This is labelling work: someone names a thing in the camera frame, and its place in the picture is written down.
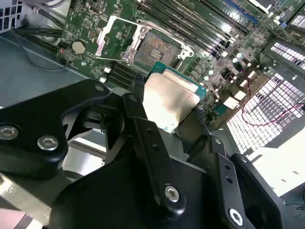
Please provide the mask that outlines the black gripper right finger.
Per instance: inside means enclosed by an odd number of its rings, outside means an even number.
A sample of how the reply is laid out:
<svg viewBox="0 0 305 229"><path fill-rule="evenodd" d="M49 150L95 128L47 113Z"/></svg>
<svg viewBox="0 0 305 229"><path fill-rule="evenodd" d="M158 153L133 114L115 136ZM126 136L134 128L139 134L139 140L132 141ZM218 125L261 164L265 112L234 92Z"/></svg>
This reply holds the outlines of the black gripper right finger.
<svg viewBox="0 0 305 229"><path fill-rule="evenodd" d="M189 150L189 162L203 168L211 181L217 218L224 229L283 229L282 200L242 154L227 155L222 141L212 135L195 107L187 125L198 137Z"/></svg>

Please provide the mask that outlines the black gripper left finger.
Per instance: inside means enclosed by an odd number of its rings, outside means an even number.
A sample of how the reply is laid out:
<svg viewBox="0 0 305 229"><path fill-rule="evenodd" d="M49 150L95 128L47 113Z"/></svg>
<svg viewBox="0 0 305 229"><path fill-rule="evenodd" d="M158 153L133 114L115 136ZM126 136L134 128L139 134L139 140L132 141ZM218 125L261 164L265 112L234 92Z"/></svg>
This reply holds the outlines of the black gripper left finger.
<svg viewBox="0 0 305 229"><path fill-rule="evenodd" d="M111 93L86 79L1 109L0 169L33 178L50 178L61 168L68 143L99 126L106 131L112 161L126 145L125 108L143 107L132 93Z"/></svg>

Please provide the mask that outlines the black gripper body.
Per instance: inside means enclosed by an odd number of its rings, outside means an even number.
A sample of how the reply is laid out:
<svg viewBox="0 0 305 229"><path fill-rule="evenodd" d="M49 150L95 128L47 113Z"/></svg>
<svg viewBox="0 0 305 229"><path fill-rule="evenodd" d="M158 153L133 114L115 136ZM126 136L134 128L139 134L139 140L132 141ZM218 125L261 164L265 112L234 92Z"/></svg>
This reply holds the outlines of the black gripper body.
<svg viewBox="0 0 305 229"><path fill-rule="evenodd" d="M171 159L143 107L125 108L126 145L54 202L52 229L207 229L217 218L206 172Z"/></svg>

